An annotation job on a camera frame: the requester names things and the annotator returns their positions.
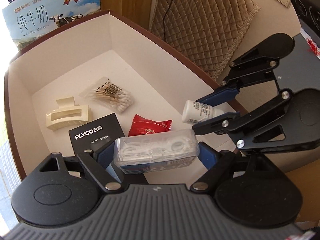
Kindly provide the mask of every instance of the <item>white bottle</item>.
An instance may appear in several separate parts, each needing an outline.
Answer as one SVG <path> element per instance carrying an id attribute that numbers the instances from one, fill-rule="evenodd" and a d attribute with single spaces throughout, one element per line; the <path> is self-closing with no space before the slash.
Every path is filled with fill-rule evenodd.
<path id="1" fill-rule="evenodd" d="M 224 113 L 224 111 L 217 107 L 188 100 L 183 109 L 182 122 L 196 124 Z"/>

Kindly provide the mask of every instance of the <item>red snack wrapper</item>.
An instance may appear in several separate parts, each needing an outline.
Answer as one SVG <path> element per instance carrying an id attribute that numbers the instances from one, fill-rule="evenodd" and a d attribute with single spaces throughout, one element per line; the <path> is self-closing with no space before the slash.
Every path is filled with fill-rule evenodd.
<path id="1" fill-rule="evenodd" d="M 140 115 L 135 115 L 128 136 L 151 134 L 158 132 L 168 132 L 171 130 L 172 120 L 156 122 L 145 119 Z"/>

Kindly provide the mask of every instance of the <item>cow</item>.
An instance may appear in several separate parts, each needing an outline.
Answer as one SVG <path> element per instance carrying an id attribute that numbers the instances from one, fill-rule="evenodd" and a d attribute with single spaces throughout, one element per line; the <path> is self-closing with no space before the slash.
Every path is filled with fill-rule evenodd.
<path id="1" fill-rule="evenodd" d="M 60 15 L 55 15 L 52 16 L 51 18 L 49 18 L 49 20 L 52 20 L 55 22 L 55 24 L 59 27 L 66 25 L 67 23 L 73 22 L 76 19 L 80 19 L 83 17 L 82 14 L 78 14 L 78 15 L 73 15 L 73 16 L 69 16 L 69 17 L 62 17 L 63 14 Z"/>

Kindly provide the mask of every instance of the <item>brown quilted fabric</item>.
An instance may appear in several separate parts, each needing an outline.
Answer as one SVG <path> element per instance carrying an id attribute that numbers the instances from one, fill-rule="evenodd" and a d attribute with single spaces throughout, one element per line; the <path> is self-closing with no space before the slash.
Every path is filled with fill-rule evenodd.
<path id="1" fill-rule="evenodd" d="M 150 31 L 163 39 L 171 0 L 157 0 Z M 221 74 L 259 11 L 252 0 L 173 0 L 166 42 L 214 80 Z"/>

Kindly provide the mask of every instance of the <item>clear plastic case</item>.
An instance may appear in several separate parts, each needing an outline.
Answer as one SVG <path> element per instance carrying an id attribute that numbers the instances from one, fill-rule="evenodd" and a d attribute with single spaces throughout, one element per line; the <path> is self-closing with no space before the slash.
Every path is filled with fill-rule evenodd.
<path id="1" fill-rule="evenodd" d="M 125 173 L 144 173 L 189 166 L 199 155 L 192 129 L 119 138 L 114 163 Z"/>

